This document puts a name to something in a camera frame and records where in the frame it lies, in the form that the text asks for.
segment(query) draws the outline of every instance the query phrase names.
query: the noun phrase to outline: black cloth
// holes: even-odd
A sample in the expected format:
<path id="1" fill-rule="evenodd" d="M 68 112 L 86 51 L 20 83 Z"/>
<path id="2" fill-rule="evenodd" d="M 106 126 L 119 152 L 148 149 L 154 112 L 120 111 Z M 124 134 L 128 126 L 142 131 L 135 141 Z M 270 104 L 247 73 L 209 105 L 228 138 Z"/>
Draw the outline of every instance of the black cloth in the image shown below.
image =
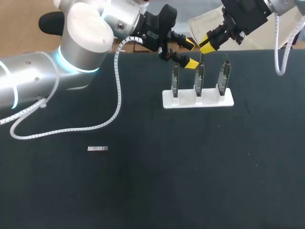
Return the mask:
<path id="1" fill-rule="evenodd" d="M 205 87 L 224 55 L 204 57 Z M 109 126 L 29 141 L 0 126 L 0 228 L 303 228 L 305 52 L 292 51 L 282 77 L 273 51 L 228 56 L 234 107 L 165 110 L 172 64 L 121 54 L 122 110 Z M 194 71 L 180 76 L 193 87 Z M 88 88 L 56 93 L 17 134 L 100 124 L 116 105 L 108 55 Z"/>

